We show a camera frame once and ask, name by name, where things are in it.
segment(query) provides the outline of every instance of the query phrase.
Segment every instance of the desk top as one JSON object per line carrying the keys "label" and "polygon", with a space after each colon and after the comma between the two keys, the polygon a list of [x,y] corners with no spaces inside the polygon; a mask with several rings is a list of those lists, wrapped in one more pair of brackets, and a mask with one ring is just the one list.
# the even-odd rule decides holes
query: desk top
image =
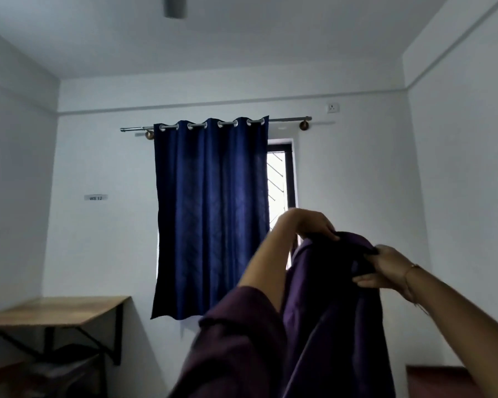
{"label": "desk top", "polygon": [[0,311],[0,327],[83,325],[130,296],[43,297]]}

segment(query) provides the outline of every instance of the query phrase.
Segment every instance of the electrical socket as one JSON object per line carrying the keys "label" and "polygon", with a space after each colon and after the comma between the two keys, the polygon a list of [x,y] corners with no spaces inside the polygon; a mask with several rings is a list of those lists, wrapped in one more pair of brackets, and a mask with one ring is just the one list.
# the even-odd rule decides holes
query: electrical socket
{"label": "electrical socket", "polygon": [[326,105],[327,113],[338,113],[339,112],[339,104],[336,102],[329,103]]}

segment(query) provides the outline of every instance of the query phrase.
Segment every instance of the bracelet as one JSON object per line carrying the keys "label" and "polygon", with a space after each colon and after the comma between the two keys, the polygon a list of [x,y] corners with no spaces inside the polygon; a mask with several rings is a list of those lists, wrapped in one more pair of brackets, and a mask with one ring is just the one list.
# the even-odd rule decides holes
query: bracelet
{"label": "bracelet", "polygon": [[423,269],[423,267],[421,267],[420,265],[412,264],[412,266],[406,270],[406,272],[404,273],[404,283],[406,284],[406,290],[409,293],[409,295],[412,297],[412,303],[415,305],[415,307],[420,308],[423,312],[425,312],[429,316],[430,314],[424,309],[424,307],[422,307],[419,303],[417,303],[417,298],[415,297],[415,294],[412,292],[412,290],[408,284],[407,276],[408,276],[409,272],[414,268]]}

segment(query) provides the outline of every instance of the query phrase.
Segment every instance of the purple sleeve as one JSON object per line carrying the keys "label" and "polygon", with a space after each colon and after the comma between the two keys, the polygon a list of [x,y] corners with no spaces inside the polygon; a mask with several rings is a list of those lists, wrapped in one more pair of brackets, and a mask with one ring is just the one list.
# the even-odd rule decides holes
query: purple sleeve
{"label": "purple sleeve", "polygon": [[266,398],[278,392],[286,334],[268,298],[237,287],[200,321],[172,398]]}

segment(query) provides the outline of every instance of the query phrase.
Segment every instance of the ceiling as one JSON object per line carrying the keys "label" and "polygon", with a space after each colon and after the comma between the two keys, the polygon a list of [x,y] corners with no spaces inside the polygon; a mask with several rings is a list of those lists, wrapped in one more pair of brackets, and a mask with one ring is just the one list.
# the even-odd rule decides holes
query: ceiling
{"label": "ceiling", "polygon": [[0,35],[59,78],[400,56],[446,0],[0,0]]}

